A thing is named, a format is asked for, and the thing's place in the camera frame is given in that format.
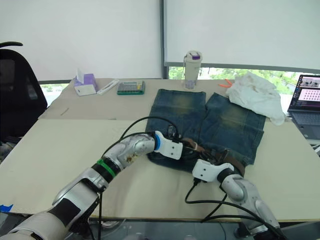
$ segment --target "beige table surface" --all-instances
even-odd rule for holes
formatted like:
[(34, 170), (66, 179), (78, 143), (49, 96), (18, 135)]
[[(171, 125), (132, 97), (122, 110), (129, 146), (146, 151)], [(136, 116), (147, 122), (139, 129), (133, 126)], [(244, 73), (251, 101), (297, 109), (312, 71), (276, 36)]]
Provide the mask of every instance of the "beige table surface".
[[(100, 88), (107, 85), (111, 78), (97, 79)], [(185, 91), (180, 80), (144, 79), (143, 95), (117, 95), (115, 86), (104, 95), (78, 96), (74, 89), (74, 80), (52, 102), (40, 119), (117, 119), (136, 120), (149, 116), (151, 106), (159, 89)], [(206, 92), (206, 100), (216, 92), (225, 95), (225, 80), (199, 80), (195, 92)]]
[[(48, 209), (57, 192), (92, 166), (131, 123), (128, 120), (40, 119), (0, 165), (0, 205), (13, 213)], [(145, 129), (145, 122), (132, 129)], [(320, 160), (291, 122), (266, 122), (254, 165), (256, 184), (279, 221), (320, 219)], [(186, 204), (190, 173), (156, 165), (145, 156), (121, 172), (103, 194), (104, 217), (202, 219), (214, 204)], [(223, 197), (219, 184), (201, 183), (191, 200)], [(236, 214), (223, 206), (218, 214)]]

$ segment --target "purple tissue box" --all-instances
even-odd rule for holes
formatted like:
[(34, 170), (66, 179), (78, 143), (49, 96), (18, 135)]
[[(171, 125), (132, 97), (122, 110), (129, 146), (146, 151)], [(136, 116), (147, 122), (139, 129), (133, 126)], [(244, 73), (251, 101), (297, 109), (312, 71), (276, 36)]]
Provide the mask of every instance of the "purple tissue box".
[(98, 86), (93, 73), (88, 73), (83, 75), (83, 83), (74, 79), (74, 89), (79, 96), (96, 94), (98, 91)]

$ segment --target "orange scissors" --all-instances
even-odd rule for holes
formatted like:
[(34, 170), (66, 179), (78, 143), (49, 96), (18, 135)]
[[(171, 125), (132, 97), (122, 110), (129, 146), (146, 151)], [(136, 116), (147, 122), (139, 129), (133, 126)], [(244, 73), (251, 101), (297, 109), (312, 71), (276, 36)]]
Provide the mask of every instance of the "orange scissors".
[(226, 82), (228, 83), (228, 85), (224, 85), (224, 84), (219, 84), (220, 87), (223, 87), (223, 88), (230, 88), (232, 86), (232, 82), (230, 82), (228, 79), (224, 79), (226, 80)]

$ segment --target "laptop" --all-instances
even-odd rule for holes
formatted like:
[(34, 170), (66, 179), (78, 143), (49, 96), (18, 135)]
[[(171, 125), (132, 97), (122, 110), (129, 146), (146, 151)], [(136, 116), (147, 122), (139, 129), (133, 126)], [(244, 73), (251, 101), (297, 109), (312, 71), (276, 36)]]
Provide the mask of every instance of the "laptop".
[(306, 139), (320, 140), (320, 75), (300, 75), (288, 113)]

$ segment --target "chair backrest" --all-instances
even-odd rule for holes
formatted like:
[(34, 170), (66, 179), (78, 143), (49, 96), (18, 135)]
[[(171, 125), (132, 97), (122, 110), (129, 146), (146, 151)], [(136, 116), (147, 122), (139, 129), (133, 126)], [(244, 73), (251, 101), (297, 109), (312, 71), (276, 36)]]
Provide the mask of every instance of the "chair backrest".
[(47, 108), (44, 93), (28, 61), (10, 49), (0, 49), (0, 89), (1, 114)]

